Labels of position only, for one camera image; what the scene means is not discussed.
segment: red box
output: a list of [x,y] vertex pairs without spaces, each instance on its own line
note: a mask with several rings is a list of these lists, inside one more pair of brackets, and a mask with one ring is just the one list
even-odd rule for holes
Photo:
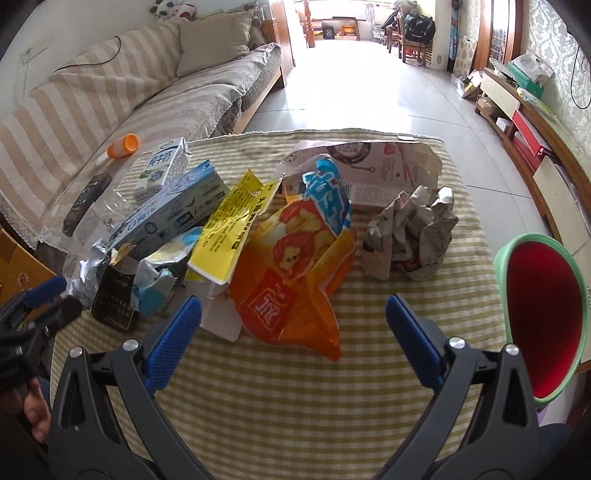
[[517,147],[517,150],[519,150],[519,153],[521,154],[525,162],[531,168],[531,171],[535,173],[535,171],[538,170],[538,167],[542,163],[541,160],[530,150],[529,146],[525,142],[525,139],[519,132],[515,133],[512,142]]
[[529,146],[531,152],[540,159],[540,161],[546,156],[555,157],[554,151],[548,145],[548,142],[544,140],[544,137],[538,132],[532,123],[525,117],[523,113],[516,110],[513,113],[513,123],[517,127],[517,130],[523,135],[525,143]]

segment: crumpled paper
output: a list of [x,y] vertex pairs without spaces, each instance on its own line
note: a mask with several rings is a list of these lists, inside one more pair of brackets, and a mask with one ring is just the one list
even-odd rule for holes
[[424,186],[412,195],[401,192],[365,229],[361,252],[365,274],[387,280],[394,266],[412,280],[435,275],[458,222],[452,210],[450,187],[434,194]]
[[149,317],[166,305],[202,231],[203,227],[193,227],[139,261],[131,293],[134,310]]

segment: tiled floor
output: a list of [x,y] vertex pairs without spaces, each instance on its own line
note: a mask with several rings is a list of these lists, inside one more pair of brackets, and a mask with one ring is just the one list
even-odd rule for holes
[[480,216],[492,255],[524,232],[548,233],[489,124],[445,72],[418,67],[377,43],[321,41],[296,59],[246,131],[367,128],[441,138]]

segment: green bucket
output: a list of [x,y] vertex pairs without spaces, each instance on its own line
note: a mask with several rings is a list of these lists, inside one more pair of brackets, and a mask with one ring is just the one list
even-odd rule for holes
[[539,233],[514,238],[493,264],[507,341],[519,347],[535,402],[544,406],[566,388],[587,341],[583,275],[562,244]]

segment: bag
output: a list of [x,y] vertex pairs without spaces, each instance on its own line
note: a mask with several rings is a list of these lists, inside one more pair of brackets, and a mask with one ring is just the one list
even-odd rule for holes
[[350,202],[329,158],[303,180],[303,197],[263,221],[246,243],[229,289],[255,337],[299,343],[336,361],[339,324],[328,297],[353,263]]
[[435,22],[432,17],[407,15],[404,19],[406,39],[423,45],[428,44],[435,36]]

